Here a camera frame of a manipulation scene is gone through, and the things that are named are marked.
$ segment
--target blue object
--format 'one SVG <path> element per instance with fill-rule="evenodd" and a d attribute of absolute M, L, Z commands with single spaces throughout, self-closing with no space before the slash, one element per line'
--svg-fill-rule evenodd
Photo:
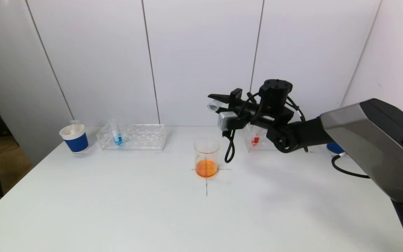
<path fill-rule="evenodd" d="M 86 133 L 83 133 L 83 135 L 79 136 L 76 139 L 65 140 L 65 142 L 73 153 L 81 152 L 88 147 L 88 139 L 86 138 Z"/>
<path fill-rule="evenodd" d="M 336 154 L 344 153 L 344 150 L 342 149 L 342 147 L 340 147 L 340 145 L 338 145 L 336 142 L 328 143 L 326 145 L 326 148 Z"/>
<path fill-rule="evenodd" d="M 113 136 L 113 140 L 116 145 L 120 146 L 122 144 L 122 137 L 121 137 L 120 133 L 117 134 L 117 136 Z"/>

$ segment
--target wooden floor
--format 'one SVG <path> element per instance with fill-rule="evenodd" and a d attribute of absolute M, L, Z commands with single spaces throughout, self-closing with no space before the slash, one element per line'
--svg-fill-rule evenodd
<path fill-rule="evenodd" d="M 32 168 L 13 136 L 0 137 L 0 178 L 5 194 Z"/>

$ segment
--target test tube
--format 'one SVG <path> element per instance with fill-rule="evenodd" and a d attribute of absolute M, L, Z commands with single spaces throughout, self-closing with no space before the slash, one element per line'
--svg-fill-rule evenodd
<path fill-rule="evenodd" d="M 79 120 L 71 120 L 69 122 L 69 125 L 71 126 L 70 129 L 69 129 L 70 134 L 74 134 L 74 133 L 76 133 L 77 131 L 80 130 L 79 124 L 80 124 Z"/>
<path fill-rule="evenodd" d="M 108 125 L 110 126 L 110 131 L 112 132 L 113 141 L 116 145 L 122 145 L 122 135 L 119 130 L 119 125 L 115 119 L 108 120 Z"/>
<path fill-rule="evenodd" d="M 195 172 L 201 177 L 212 177 L 217 173 L 217 151 L 219 142 L 210 138 L 200 138 L 194 143 Z"/>

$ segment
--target blue paper cup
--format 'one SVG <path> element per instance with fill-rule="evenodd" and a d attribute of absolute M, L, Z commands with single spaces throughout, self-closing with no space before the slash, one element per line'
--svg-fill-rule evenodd
<path fill-rule="evenodd" d="M 82 153 L 88 148 L 83 124 L 66 126 L 59 133 L 73 153 Z"/>

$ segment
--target white table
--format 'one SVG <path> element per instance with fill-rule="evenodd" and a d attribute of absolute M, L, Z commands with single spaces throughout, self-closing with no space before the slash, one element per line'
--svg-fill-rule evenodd
<path fill-rule="evenodd" d="M 238 134 L 206 195 L 192 144 L 219 139 L 223 160 L 217 128 L 168 127 L 163 152 L 101 151 L 97 129 L 85 154 L 62 143 L 0 201 L 0 252 L 403 251 L 389 198 L 324 147 L 248 153 Z"/>

